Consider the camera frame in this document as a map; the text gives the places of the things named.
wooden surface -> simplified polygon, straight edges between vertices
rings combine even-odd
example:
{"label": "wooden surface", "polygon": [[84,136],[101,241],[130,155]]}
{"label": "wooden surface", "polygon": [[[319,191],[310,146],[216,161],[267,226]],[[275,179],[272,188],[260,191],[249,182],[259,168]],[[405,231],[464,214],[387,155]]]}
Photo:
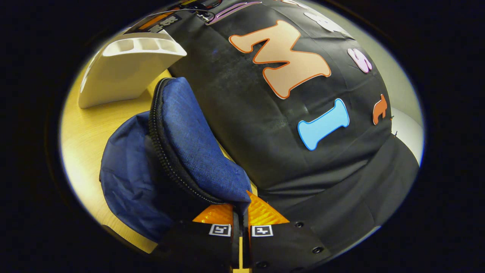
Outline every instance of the wooden surface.
{"label": "wooden surface", "polygon": [[109,137],[132,116],[150,110],[157,82],[171,75],[168,71],[161,73],[137,99],[81,109],[78,107],[78,95],[85,70],[86,67],[73,84],[61,116],[61,152],[68,180],[79,201],[96,221],[109,226],[136,247],[151,253],[157,244],[126,226],[108,208],[99,182],[99,170]]}

tag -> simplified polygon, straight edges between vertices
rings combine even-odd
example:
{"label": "tag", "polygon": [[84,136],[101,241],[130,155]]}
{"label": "tag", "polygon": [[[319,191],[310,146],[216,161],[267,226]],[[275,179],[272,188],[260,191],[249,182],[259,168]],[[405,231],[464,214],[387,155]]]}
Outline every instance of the tag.
{"label": "tag", "polygon": [[253,225],[251,226],[252,237],[269,237],[273,236],[271,225]]}
{"label": "tag", "polygon": [[209,235],[231,237],[231,225],[213,224],[210,228]]}
{"label": "tag", "polygon": [[176,14],[172,14],[171,16],[167,17],[166,19],[160,21],[155,26],[151,27],[148,32],[160,32],[166,27],[170,26],[171,24],[182,20],[182,18]]}

yellow stripe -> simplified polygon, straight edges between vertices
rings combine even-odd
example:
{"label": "yellow stripe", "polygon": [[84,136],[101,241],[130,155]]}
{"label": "yellow stripe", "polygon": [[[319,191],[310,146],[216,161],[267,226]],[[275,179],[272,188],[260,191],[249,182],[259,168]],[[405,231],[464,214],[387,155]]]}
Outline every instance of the yellow stripe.
{"label": "yellow stripe", "polygon": [[190,3],[195,2],[195,1],[197,1],[197,0],[188,0],[184,3],[182,3],[182,5],[187,5],[187,4],[190,4]]}

white label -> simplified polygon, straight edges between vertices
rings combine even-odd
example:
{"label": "white label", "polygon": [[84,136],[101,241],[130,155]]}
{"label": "white label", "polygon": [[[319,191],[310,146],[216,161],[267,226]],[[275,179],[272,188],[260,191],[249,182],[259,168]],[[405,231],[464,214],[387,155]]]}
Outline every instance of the white label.
{"label": "white label", "polygon": [[175,16],[170,16],[169,18],[163,20],[160,24],[164,26],[168,26],[175,21],[178,21],[178,19],[175,18]]}
{"label": "white label", "polygon": [[212,224],[209,235],[231,237],[230,224]]}
{"label": "white label", "polygon": [[273,236],[273,229],[271,228],[271,225],[253,225],[251,227],[251,236],[253,237]]}

letter m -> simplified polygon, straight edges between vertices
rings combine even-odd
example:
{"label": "letter m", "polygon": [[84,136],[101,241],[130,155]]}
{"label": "letter m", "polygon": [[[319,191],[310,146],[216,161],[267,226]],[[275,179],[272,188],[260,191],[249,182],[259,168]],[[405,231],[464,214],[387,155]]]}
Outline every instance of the letter m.
{"label": "letter m", "polygon": [[330,76],[327,62],[318,54],[294,51],[293,46],[300,32],[289,23],[278,20],[276,25],[243,36],[232,35],[229,42],[239,51],[250,53],[253,46],[266,41],[253,58],[255,64],[286,63],[278,68],[263,69],[263,77],[273,92],[281,99],[309,79]]}

